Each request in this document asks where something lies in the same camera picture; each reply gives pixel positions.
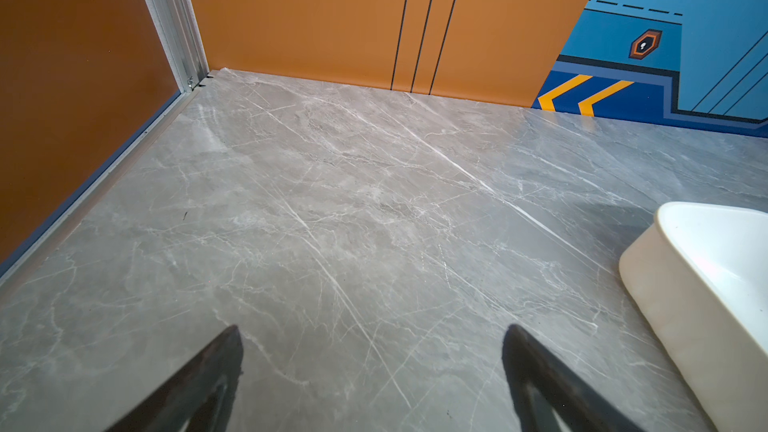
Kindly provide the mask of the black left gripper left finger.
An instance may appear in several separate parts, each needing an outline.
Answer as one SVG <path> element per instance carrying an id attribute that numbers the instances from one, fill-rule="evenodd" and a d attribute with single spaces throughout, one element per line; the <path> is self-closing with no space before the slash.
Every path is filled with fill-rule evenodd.
<path id="1" fill-rule="evenodd" d="M 111 431 L 224 431 L 227 429 L 244 349 L 237 326 L 226 327 Z"/>

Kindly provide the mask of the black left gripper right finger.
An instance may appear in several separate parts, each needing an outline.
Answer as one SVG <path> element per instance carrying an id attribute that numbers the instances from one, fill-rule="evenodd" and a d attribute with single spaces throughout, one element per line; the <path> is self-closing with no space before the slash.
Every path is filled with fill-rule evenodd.
<path id="1" fill-rule="evenodd" d="M 524 327 L 508 327 L 502 364 L 523 431 L 639 431 Z"/>

